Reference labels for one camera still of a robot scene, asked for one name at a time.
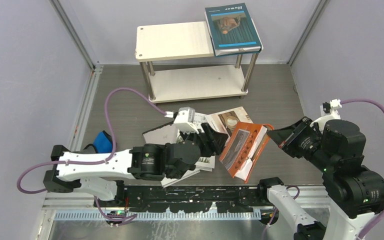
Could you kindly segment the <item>orange book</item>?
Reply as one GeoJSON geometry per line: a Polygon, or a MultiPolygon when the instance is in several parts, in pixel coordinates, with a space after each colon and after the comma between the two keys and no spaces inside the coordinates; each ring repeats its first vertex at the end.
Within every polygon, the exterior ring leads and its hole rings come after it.
{"type": "Polygon", "coordinates": [[[237,123],[219,157],[232,178],[244,183],[249,181],[253,168],[270,140],[268,132],[273,129],[270,124],[237,123]]]}

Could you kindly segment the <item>teal Humor book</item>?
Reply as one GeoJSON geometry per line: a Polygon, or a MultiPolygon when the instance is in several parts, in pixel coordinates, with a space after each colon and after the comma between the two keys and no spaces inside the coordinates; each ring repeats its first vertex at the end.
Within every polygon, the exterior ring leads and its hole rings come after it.
{"type": "Polygon", "coordinates": [[[259,53],[263,45],[245,3],[206,7],[214,55],[259,53]]]}

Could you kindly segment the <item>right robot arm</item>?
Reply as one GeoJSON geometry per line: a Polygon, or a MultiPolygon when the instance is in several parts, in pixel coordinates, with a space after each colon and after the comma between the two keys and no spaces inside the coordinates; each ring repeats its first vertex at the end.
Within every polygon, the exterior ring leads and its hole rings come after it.
{"type": "Polygon", "coordinates": [[[324,126],[304,117],[268,131],[287,155],[304,158],[322,173],[330,199],[328,224],[306,215],[278,177],[260,180],[257,198],[279,210],[295,240],[357,240],[384,210],[384,178],[363,165],[366,137],[353,122],[330,119],[324,126]]]}

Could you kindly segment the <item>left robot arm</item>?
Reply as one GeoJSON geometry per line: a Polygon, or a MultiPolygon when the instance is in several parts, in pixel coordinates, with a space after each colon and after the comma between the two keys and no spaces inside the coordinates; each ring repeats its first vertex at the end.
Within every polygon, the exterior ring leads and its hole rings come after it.
{"type": "Polygon", "coordinates": [[[182,138],[179,143],[146,143],[115,153],[72,152],[63,145],[52,149],[51,170],[45,172],[45,190],[81,192],[121,206],[126,200],[122,183],[108,178],[145,181],[180,180],[195,170],[199,158],[220,155],[229,138],[209,123],[172,123],[182,138]]]}

